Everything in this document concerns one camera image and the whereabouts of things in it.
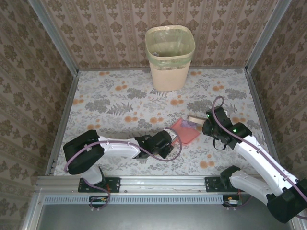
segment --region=wastebasket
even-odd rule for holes
[[[158,26],[146,32],[146,55],[158,91],[181,89],[186,82],[195,42],[181,25]]]

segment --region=plastic bag liner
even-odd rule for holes
[[[195,50],[191,31],[181,25],[159,26],[148,30],[145,44],[147,58],[157,70],[184,68],[191,62]]]

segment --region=wall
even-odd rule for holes
[[[243,67],[277,0],[43,0],[80,69],[145,67],[145,33],[188,27],[194,66]]]
[[[18,229],[45,174],[72,76],[25,0],[0,1],[0,229]]]
[[[306,0],[292,0],[252,76],[281,163],[307,177]]]

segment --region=floral tablecloth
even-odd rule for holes
[[[244,123],[266,148],[243,69],[190,69],[185,87],[172,92],[156,91],[149,70],[90,71],[80,72],[79,77],[62,145],[89,129],[108,138],[154,135],[181,117],[204,117],[214,98],[221,95],[233,123]],[[175,144],[168,158],[178,149]],[[214,149],[213,139],[202,133],[184,146],[175,161],[102,157],[97,163],[109,176],[209,175],[231,165],[257,174],[229,147],[224,151]],[[61,148],[54,175],[66,175],[65,164]]]

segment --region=trash can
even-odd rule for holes
[[[181,89],[195,50],[191,31],[181,25],[158,26],[146,32],[146,55],[158,91]]]

